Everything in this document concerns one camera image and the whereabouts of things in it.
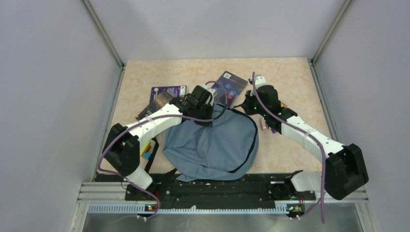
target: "white wall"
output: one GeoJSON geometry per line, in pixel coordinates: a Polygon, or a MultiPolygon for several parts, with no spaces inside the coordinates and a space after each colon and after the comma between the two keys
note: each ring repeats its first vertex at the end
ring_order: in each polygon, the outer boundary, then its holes
{"type": "Polygon", "coordinates": [[[119,75],[79,0],[0,3],[0,227],[67,231],[119,75]]]}
{"type": "Polygon", "coordinates": [[[344,0],[91,0],[122,60],[313,57],[344,0]]]}
{"type": "Polygon", "coordinates": [[[318,64],[341,138],[363,150],[382,231],[409,231],[410,1],[355,1],[318,64]]]}

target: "purple card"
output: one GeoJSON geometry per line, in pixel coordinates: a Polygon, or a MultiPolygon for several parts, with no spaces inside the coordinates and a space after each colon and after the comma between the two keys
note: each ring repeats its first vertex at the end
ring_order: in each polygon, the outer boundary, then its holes
{"type": "Polygon", "coordinates": [[[152,102],[158,96],[158,94],[160,94],[163,91],[166,91],[174,98],[178,96],[183,97],[187,93],[187,86],[153,87],[151,88],[151,97],[149,98],[149,102],[152,102]]]}

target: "gray fabric bag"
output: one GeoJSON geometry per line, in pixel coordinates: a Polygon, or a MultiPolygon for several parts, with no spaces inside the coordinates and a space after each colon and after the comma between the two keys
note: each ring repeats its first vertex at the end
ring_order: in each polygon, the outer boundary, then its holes
{"type": "MultiPolygon", "coordinates": [[[[223,107],[215,105],[213,117],[223,107]]],[[[182,174],[181,181],[236,180],[251,168],[259,146],[255,122],[227,109],[213,127],[187,120],[166,131],[163,153],[182,174]]]]}

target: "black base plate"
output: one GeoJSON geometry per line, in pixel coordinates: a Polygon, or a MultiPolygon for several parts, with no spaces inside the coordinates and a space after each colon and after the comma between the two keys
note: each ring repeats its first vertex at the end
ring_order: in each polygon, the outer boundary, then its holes
{"type": "MultiPolygon", "coordinates": [[[[155,194],[161,201],[162,209],[186,209],[196,206],[197,209],[257,209],[275,208],[278,200],[314,200],[315,194],[298,192],[290,195],[281,183],[284,174],[246,174],[234,181],[195,180],[182,182],[179,176],[166,174],[150,174],[153,179],[147,190],[155,194]]],[[[112,175],[99,174],[96,182],[122,181],[112,175]]],[[[126,201],[151,201],[152,197],[127,186],[126,201]]]]}

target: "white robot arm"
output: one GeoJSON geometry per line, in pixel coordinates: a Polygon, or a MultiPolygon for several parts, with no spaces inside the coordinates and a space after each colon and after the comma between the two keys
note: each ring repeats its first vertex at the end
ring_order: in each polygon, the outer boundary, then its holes
{"type": "MultiPolygon", "coordinates": [[[[323,146],[326,158],[325,190],[333,198],[341,200],[368,182],[362,151],[358,146],[355,144],[349,146],[341,144],[309,126],[295,111],[287,108],[279,101],[278,92],[273,86],[267,84],[263,76],[251,77],[249,82],[255,85],[258,96],[265,107],[281,121],[272,117],[263,109],[253,89],[246,93],[245,101],[241,104],[246,114],[264,116],[269,127],[299,143],[320,162],[322,162],[321,150],[310,135],[315,137],[323,146]]],[[[290,178],[294,191],[321,190],[320,171],[297,171],[290,178]]]]}
{"type": "Polygon", "coordinates": [[[108,134],[104,149],[127,128],[134,127],[141,122],[141,126],[128,131],[109,149],[105,159],[127,180],[146,189],[152,183],[152,178],[140,165],[140,145],[164,130],[185,121],[182,117],[190,116],[198,119],[209,119],[209,122],[195,122],[203,126],[211,126],[213,101],[216,91],[205,85],[196,86],[186,98],[174,98],[157,112],[144,117],[140,121],[122,126],[115,124],[108,134]]]}

